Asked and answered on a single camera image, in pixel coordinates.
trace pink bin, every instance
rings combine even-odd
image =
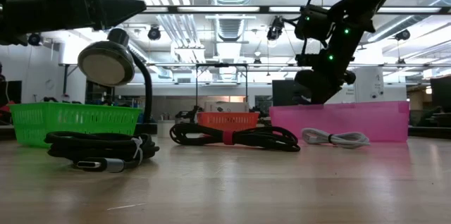
[[[306,127],[338,134],[363,132],[370,142],[406,142],[409,102],[382,101],[356,104],[270,107],[271,123],[301,139]]]

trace orange basket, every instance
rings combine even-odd
[[[197,114],[200,125],[222,131],[241,131],[257,126],[258,113],[201,112]]]

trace table surface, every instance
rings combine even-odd
[[[0,142],[0,223],[451,223],[450,140],[299,153],[157,142],[124,173]]]

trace lamp base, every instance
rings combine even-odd
[[[156,135],[156,123],[137,123],[135,135],[138,134]]]

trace green basket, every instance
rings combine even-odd
[[[113,106],[36,103],[10,105],[18,143],[50,147],[48,132],[113,132],[132,135],[141,110]]]

